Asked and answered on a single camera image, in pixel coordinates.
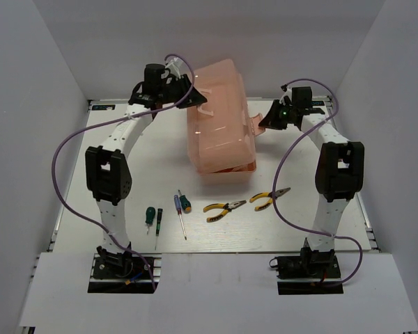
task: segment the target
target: wire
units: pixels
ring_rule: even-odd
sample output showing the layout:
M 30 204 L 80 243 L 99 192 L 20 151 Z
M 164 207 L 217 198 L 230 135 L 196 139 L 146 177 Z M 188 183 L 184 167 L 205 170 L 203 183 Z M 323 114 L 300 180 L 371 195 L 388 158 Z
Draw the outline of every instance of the wire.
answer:
M 53 155 L 53 159 L 52 159 L 52 162 L 51 162 L 51 178 L 52 178 L 52 181 L 53 181 L 53 186 L 54 186 L 54 190 L 55 190 L 55 192 L 56 192 L 56 195 L 57 195 L 57 197 L 59 198 L 59 200 L 61 201 L 61 203 L 63 204 L 63 206 L 68 210 L 68 211 L 70 211 L 72 214 L 75 214 L 76 216 L 78 216 L 79 218 L 82 218 L 82 219 L 84 219 L 84 220 L 86 220 L 86 221 L 89 221 L 90 223 L 93 223 L 93 224 L 95 224 L 95 225 L 97 225 L 97 226 L 99 226 L 100 228 L 102 228 L 103 230 L 104 230 L 104 232 L 105 233 L 107 233 L 108 234 L 108 236 L 109 236 L 109 238 L 114 242 L 114 244 L 115 245 L 117 245 L 122 251 L 125 251 L 125 252 L 129 252 L 129 253 L 131 253 L 131 254 L 133 254 L 133 255 L 136 255 L 136 256 L 138 256 L 143 262 L 144 262 L 144 264 L 147 266 L 147 269 L 148 269 L 148 274 L 149 274 L 149 276 L 150 276 L 150 279 L 151 279 L 151 281 L 152 281 L 152 286 L 153 286 L 153 291 L 155 291 L 155 288 L 156 288 L 156 286 L 155 286 L 155 279 L 153 278 L 153 274 L 152 274 L 152 271 L 151 271 L 151 269 L 150 269 L 150 266 L 149 266 L 149 264 L 148 264 L 148 262 L 147 262 L 147 260 L 146 260 L 146 258 L 144 257 L 144 256 L 142 256 L 140 253 L 138 253 L 138 252 L 135 252 L 134 250 L 132 250 L 132 249 L 129 249 L 129 248 L 126 248 L 126 247 L 124 247 L 124 246 L 122 246 L 119 242 L 118 242 L 118 240 L 116 240 L 116 238 L 115 237 L 113 237 L 113 235 L 111 235 L 110 234 L 110 231 L 109 231 L 109 229 L 105 226 L 105 225 L 103 225 L 103 224 L 101 224 L 101 223 L 99 223 L 98 221 L 95 221 L 94 219 L 92 219 L 92 218 L 89 218 L 89 217 L 87 217 L 87 216 L 85 216 L 85 215 L 83 215 L 83 214 L 81 214 L 81 213 L 79 213 L 79 212 L 77 212 L 76 210 L 74 210 L 71 206 L 69 206 L 69 204 L 65 201 L 65 199 L 63 198 L 63 196 L 62 196 L 62 194 L 61 194 L 61 191 L 60 191 L 60 189 L 59 189 L 59 185 L 57 184 L 57 179 L 56 179 L 56 163 L 57 163 L 57 158 L 58 158 L 58 156 L 59 156 L 59 153 L 60 153 L 60 151 L 62 150 L 62 148 L 63 148 L 63 146 L 68 142 L 68 141 L 70 141 L 70 139 L 72 139 L 72 138 L 74 138 L 74 137 L 76 137 L 78 134 L 81 134 L 81 133 L 83 133 L 83 132 L 85 132 L 85 131 L 88 131 L 88 130 L 92 130 L 92 129 L 96 129 L 96 128 L 98 128 L 98 127 L 104 127 L 105 125 L 110 125 L 110 124 L 114 124 L 114 123 L 117 123 L 117 122 L 122 122 L 122 121 L 126 121 L 126 120 L 129 120 L 129 117 L 131 118 L 131 119 L 133 119 L 133 118 L 138 118 L 138 117 L 141 117 L 141 116 L 144 116 L 144 115 L 150 115 L 150 114 L 152 114 L 152 113 L 160 113 L 160 112 L 163 112 L 163 111 L 166 111 L 166 110 L 169 110 L 169 109 L 172 109 L 172 108 L 175 108 L 176 106 L 178 106 L 179 104 L 181 104 L 186 98 L 187 98 L 187 96 L 189 96 L 189 94 L 190 94 L 190 92 L 192 91 L 192 89 L 194 89 L 194 83 L 195 83 L 195 74 L 194 74 L 194 71 L 193 71 L 193 69 L 192 69 L 192 67 L 190 66 L 190 64 L 182 57 L 182 56 L 179 56 L 179 55 L 177 55 L 177 54 L 168 54 L 166 57 L 165 57 L 165 60 L 167 60 L 168 58 L 170 58 L 170 57 L 178 57 L 179 59 L 181 59 L 185 64 L 186 64 L 186 66 L 189 68 L 189 71 L 190 71 L 190 73 L 191 73 L 191 75 L 192 75 L 192 83 L 191 83 L 191 85 L 190 85 L 190 88 L 189 88 L 189 90 L 187 91 L 187 93 L 185 93 L 184 94 L 184 96 L 183 97 L 181 97 L 181 99 L 178 101 L 178 102 L 176 102 L 176 103 L 174 103 L 174 104 L 172 104 L 171 106 L 167 106 L 167 107 L 165 107 L 165 108 L 161 108 L 161 109 L 157 109 L 157 110 L 149 110 L 149 111 L 143 111 L 143 112 L 141 112 L 141 113 L 137 113 L 137 114 L 135 114 L 135 115 L 130 115 L 130 116 L 125 116 L 125 117 L 122 117 L 122 118 L 118 118 L 117 120 L 110 120 L 110 121 L 108 121 L 108 122 L 103 122 L 103 123 L 100 123 L 100 124 L 96 124 L 96 125 L 91 125 L 91 126 L 89 126 L 89 127 L 85 127 L 85 128 L 83 128 L 83 129 L 80 129 L 80 130 L 77 130 L 76 132 L 73 132 L 71 135 L 69 135 L 67 138 L 65 138 L 63 141 L 62 141 L 62 143 L 60 143 L 60 145 L 57 147 L 57 149 L 56 149 L 56 152 L 54 153 L 54 155 Z
M 323 126 L 326 122 L 328 122 L 329 120 L 331 120 L 334 116 L 337 115 L 337 113 L 339 112 L 339 101 L 336 98 L 336 95 L 333 93 L 333 91 L 331 89 L 329 89 L 325 84 L 321 83 L 320 81 L 314 80 L 314 79 L 309 79 L 309 78 L 302 78 L 302 79 L 296 79 L 296 80 L 292 80 L 289 81 L 288 83 L 286 83 L 284 86 L 288 86 L 291 85 L 295 82 L 299 82 L 299 81 L 310 81 L 310 82 L 314 82 L 315 84 L 321 85 L 323 88 L 325 88 L 326 90 L 328 90 L 334 100 L 334 111 L 333 113 L 326 117 L 326 119 L 324 119 L 322 122 L 319 122 L 318 124 L 314 125 L 310 130 L 308 130 L 307 132 L 303 133 L 299 138 L 297 138 L 295 140 L 295 142 L 290 146 L 290 148 L 285 152 L 284 156 L 281 158 L 281 161 L 279 163 L 279 166 L 277 167 L 276 173 L 274 175 L 274 180 L 272 182 L 272 206 L 274 207 L 274 210 L 276 211 L 277 216 L 283 220 L 286 224 L 288 224 L 289 226 L 291 226 L 292 228 L 295 228 L 296 230 L 299 231 L 303 231 L 303 232 L 307 232 L 307 233 L 313 233 L 313 234 L 318 234 L 318 235 L 325 235 L 326 237 L 334 237 L 335 239 L 345 239 L 345 240 L 351 240 L 353 241 L 358 249 L 359 249 L 359 261 L 357 263 L 357 266 L 355 268 L 355 270 L 353 270 L 353 272 L 347 277 L 344 278 L 343 280 L 334 283 L 334 284 L 329 284 L 326 285 L 328 287 L 333 287 L 333 286 L 337 286 L 340 284 L 343 284 L 345 282 L 348 282 L 359 270 L 359 268 L 361 267 L 361 263 L 362 263 L 362 258 L 364 257 L 364 252 L 362 250 L 362 247 L 360 245 L 360 243 L 358 242 L 358 240 L 352 238 L 352 237 L 340 237 L 337 235 L 331 235 L 330 233 L 326 233 L 326 232 L 320 232 L 320 231 L 315 231 L 315 230 L 310 230 L 308 228 L 302 228 L 300 226 L 297 226 L 296 224 L 291 223 L 288 219 L 286 219 L 279 211 L 279 208 L 277 207 L 277 201 L 276 201 L 276 188 L 277 188 L 277 180 L 279 179 L 279 174 L 281 171 L 282 166 L 284 165 L 284 162 L 287 160 L 288 156 L 290 155 L 290 153 L 294 150 L 295 146 L 300 143 L 300 141 L 305 138 L 306 136 L 310 135 L 310 133 L 316 131 L 318 128 L 320 128 L 321 126 Z
M 124 276 L 121 276 L 121 275 L 115 275 L 116 277 L 119 277 L 119 278 L 124 278 L 124 277 L 127 277 L 127 276 L 129 276 L 129 274 L 132 272 L 132 270 L 133 270 L 133 262 L 132 262 L 132 268 L 130 268 L 130 270 L 128 271 L 128 273 L 126 273 Z
M 137 278 L 141 277 L 141 275 L 142 275 L 142 274 L 143 274 L 143 272 L 138 273 L 137 275 L 135 275 L 134 277 L 132 277 L 131 279 L 129 279 L 129 280 L 128 280 L 128 282 L 130 282 L 130 283 L 134 283 L 134 282 L 135 282 L 135 280 L 136 280 Z

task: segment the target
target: plastic box lid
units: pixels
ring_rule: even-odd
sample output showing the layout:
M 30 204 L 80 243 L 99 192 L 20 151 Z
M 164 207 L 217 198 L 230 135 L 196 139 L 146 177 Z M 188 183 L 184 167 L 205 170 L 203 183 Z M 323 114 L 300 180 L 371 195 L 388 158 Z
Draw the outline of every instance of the plastic box lid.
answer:
M 195 87 L 208 102 L 187 109 L 187 151 L 200 174 L 256 159 L 242 77 L 231 59 L 195 71 Z

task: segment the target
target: cable connector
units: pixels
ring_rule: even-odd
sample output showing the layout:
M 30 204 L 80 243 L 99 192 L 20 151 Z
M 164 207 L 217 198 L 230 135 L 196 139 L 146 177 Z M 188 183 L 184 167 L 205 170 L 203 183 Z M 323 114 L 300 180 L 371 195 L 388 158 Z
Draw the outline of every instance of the cable connector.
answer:
M 176 77 L 181 77 L 180 74 L 180 67 L 183 64 L 183 60 L 179 59 L 178 57 L 173 57 L 167 64 L 166 69 L 170 71 Z

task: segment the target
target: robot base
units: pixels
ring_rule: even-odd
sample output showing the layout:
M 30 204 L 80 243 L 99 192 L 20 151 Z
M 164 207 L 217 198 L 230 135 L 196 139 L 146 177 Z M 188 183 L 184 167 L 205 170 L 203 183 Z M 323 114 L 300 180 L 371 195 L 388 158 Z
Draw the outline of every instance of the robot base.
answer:
M 288 294 L 342 294 L 341 270 L 334 251 L 319 253 L 309 247 L 297 256 L 279 256 L 270 261 L 279 273 L 279 295 Z

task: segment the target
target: screwdriver shaft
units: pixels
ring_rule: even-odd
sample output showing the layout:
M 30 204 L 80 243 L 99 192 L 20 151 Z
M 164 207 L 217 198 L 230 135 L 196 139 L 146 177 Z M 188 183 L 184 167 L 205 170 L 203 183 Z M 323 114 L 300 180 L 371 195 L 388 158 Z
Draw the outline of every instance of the screwdriver shaft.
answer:
M 187 240 L 186 230 L 184 229 L 184 224 L 183 224 L 183 218 L 181 217 L 181 214 L 178 214 L 178 215 L 180 217 L 181 228 L 183 229 L 184 239 Z

